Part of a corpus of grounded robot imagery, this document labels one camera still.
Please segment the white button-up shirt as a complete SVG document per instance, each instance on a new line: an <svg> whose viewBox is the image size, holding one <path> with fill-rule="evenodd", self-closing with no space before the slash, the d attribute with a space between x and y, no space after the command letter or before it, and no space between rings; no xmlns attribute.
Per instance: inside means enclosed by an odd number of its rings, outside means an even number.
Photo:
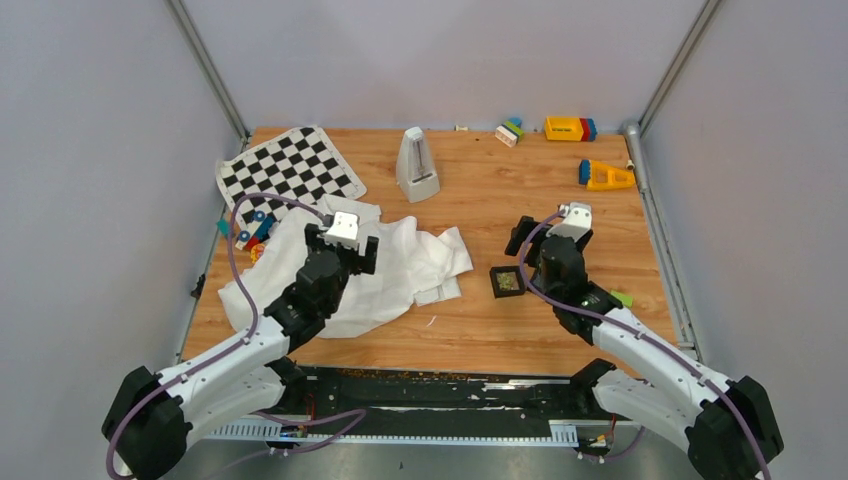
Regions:
<svg viewBox="0 0 848 480"><path fill-rule="evenodd" d="M379 206L331 195L322 197L315 208L324 214L357 214L359 239L379 239L375 273L350 278L338 311L327 320L321 338L359 337L402 316L412 305L460 296L457 277L472 270L473 264L457 227L434 235L420 230L413 216L384 223ZM249 326L249 299L259 308L267 307L294 280L307 255L304 227L315 220L307 210L292 208L274 227L257 263L245 269L238 281L219 289L233 329Z"/></svg>

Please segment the gold leaf brooch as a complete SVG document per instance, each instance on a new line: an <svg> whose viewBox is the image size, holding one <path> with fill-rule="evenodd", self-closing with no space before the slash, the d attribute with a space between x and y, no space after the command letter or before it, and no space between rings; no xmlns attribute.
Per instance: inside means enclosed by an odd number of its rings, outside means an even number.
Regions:
<svg viewBox="0 0 848 480"><path fill-rule="evenodd" d="M501 292L520 291L520 280L514 271L503 271L496 274L498 289Z"/></svg>

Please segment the black square frame box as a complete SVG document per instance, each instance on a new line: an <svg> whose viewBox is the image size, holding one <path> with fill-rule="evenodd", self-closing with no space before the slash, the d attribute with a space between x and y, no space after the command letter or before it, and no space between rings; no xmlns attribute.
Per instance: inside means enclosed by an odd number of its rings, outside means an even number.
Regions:
<svg viewBox="0 0 848 480"><path fill-rule="evenodd" d="M520 268L516 265L493 266L489 278L496 299L521 296L526 292Z"/></svg>

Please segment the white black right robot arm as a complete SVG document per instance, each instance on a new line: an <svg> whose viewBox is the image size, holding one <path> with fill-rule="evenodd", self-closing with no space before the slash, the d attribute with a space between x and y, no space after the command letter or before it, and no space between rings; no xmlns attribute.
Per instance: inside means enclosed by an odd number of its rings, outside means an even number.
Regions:
<svg viewBox="0 0 848 480"><path fill-rule="evenodd" d="M560 326L639 373L596 359L580 371L571 403L584 417L604 410L677 446L704 479L769 479L784 442L765 387L733 379L683 353L591 281L583 251L589 225L523 216L505 248L526 288Z"/></svg>

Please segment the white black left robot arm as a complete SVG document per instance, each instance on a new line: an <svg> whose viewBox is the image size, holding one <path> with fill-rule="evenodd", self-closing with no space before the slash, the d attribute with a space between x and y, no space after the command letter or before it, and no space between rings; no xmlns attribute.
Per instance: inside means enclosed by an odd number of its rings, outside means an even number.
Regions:
<svg viewBox="0 0 848 480"><path fill-rule="evenodd" d="M358 228L309 224L307 256L294 280L264 309L255 301L249 325L203 354L158 373L140 366L123 379L101 427L107 472L159 479L200 439L240 417L276 406L298 411L303 373L289 354L321 332L351 277L375 272L379 240L357 240Z"/></svg>

